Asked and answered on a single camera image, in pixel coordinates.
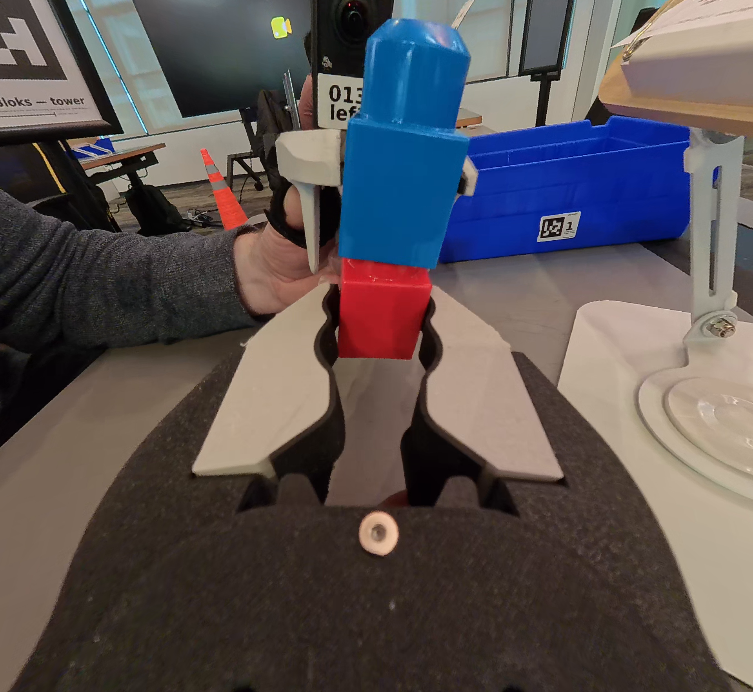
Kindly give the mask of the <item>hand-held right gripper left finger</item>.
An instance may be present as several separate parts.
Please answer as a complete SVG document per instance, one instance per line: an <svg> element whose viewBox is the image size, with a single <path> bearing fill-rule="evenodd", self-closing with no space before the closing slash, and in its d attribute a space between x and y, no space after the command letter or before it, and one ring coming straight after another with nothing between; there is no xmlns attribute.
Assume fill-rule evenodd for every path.
<svg viewBox="0 0 753 692"><path fill-rule="evenodd" d="M203 445L198 477L301 474L325 502L346 431L334 376L340 290L323 283L244 348Z"/></svg>

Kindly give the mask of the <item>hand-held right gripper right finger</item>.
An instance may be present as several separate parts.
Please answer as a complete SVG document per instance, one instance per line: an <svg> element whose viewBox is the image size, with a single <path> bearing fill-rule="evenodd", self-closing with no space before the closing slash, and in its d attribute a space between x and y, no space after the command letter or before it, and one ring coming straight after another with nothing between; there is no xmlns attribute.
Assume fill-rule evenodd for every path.
<svg viewBox="0 0 753 692"><path fill-rule="evenodd" d="M482 504L501 499L506 480L563 479L511 346L438 286L422 322L419 361L425 373L401 439L411 506L433 506L455 477L475 483Z"/></svg>

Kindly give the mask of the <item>blue building block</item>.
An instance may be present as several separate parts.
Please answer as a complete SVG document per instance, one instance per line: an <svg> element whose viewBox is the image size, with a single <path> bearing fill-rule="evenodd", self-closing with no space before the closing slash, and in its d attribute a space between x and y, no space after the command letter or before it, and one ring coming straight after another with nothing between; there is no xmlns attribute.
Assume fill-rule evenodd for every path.
<svg viewBox="0 0 753 692"><path fill-rule="evenodd" d="M470 62L443 23L393 18L368 39L346 129L342 259L437 265L469 145L457 117Z"/></svg>

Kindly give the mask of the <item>blue tagged plastic bin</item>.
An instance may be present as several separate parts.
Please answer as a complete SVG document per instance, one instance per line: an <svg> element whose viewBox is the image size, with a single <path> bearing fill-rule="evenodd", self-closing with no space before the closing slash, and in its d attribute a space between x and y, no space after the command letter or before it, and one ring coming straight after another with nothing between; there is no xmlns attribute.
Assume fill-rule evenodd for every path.
<svg viewBox="0 0 753 692"><path fill-rule="evenodd" d="M678 238L689 138L688 127L623 116L474 136L475 192L456 201L439 262Z"/></svg>

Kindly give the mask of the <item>red building block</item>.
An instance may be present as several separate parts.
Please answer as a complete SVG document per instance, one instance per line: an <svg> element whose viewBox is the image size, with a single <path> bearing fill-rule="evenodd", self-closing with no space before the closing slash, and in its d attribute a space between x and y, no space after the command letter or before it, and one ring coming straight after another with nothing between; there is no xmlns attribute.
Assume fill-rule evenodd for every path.
<svg viewBox="0 0 753 692"><path fill-rule="evenodd" d="M425 268L342 258L338 356L411 359L430 297Z"/></svg>

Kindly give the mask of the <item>person's left forearm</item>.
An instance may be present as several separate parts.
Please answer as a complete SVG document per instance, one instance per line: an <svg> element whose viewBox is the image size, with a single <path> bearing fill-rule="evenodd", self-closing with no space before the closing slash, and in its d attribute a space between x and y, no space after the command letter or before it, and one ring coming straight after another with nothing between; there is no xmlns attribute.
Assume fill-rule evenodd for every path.
<svg viewBox="0 0 753 692"><path fill-rule="evenodd" d="M1 341L135 347L243 329L233 232L80 231L1 193Z"/></svg>

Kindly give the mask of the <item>grey desk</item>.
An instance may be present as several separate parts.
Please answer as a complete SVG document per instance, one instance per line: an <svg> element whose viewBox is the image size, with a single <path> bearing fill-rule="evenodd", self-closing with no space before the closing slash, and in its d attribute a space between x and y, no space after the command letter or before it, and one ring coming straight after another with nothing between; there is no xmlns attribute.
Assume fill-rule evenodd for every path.
<svg viewBox="0 0 753 692"><path fill-rule="evenodd" d="M445 292L553 382L576 312L619 301L687 311L690 278L641 245L450 264ZM71 557L112 481L151 430L235 347L234 331L105 353L2 446L2 690L51 616Z"/></svg>

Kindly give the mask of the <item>orange traffic cone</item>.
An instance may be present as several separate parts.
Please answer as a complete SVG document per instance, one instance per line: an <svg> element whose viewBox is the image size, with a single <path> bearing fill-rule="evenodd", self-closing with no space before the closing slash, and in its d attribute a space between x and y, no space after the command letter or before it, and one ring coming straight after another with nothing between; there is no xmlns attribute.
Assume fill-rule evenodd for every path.
<svg viewBox="0 0 753 692"><path fill-rule="evenodd" d="M223 228L233 230L244 226L248 222L248 216L242 209L239 200L231 191L207 149L201 149L200 153Z"/></svg>

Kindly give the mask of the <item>white base board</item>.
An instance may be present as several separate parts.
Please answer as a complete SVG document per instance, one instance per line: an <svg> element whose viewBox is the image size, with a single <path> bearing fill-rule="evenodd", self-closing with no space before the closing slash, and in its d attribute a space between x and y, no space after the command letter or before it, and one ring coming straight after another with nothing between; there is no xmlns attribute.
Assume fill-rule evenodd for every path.
<svg viewBox="0 0 753 692"><path fill-rule="evenodd" d="M655 439L635 397L650 374L681 361L685 312L591 302L575 316L558 388L638 485L680 568L724 671L751 686L751 500L693 471Z"/></svg>

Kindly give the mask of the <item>black monitor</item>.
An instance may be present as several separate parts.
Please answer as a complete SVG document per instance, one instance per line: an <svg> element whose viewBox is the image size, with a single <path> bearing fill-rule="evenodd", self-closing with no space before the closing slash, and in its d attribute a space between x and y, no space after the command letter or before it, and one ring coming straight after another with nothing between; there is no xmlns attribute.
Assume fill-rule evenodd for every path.
<svg viewBox="0 0 753 692"><path fill-rule="evenodd" d="M254 108L300 89L311 0L132 0L183 118Z"/></svg>

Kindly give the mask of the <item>black backpack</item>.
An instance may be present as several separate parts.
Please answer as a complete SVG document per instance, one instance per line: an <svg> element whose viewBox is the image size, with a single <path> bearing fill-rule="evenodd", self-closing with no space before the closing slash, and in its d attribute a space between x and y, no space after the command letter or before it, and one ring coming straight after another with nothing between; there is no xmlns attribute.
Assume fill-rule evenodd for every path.
<svg viewBox="0 0 753 692"><path fill-rule="evenodd" d="M162 190L153 185L132 183L124 195L127 206L143 236L164 236L185 232L191 227Z"/></svg>

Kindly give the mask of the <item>dark screen on floor stand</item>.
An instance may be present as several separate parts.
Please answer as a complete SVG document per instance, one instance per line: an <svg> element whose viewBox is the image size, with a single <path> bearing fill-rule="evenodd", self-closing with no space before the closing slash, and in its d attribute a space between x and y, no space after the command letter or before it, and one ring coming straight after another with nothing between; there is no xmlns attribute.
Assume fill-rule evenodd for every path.
<svg viewBox="0 0 753 692"><path fill-rule="evenodd" d="M560 80L575 0L527 0L518 76L539 84L535 126L547 123L551 85Z"/></svg>

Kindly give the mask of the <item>wooden side table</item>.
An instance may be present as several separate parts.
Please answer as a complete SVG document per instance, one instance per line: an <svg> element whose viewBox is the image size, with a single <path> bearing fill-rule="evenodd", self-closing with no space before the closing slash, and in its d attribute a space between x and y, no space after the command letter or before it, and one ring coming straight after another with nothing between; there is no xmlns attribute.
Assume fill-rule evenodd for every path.
<svg viewBox="0 0 753 692"><path fill-rule="evenodd" d="M80 166L84 171L96 170L102 167L109 167L108 170L102 170L89 175L89 180L97 185L104 182L113 181L117 178L127 178L129 187L132 189L143 189L145 184L138 175L138 171L147 170L158 164L155 151L164 149L164 142L154 143L126 151L116 151L95 158L79 160Z"/></svg>

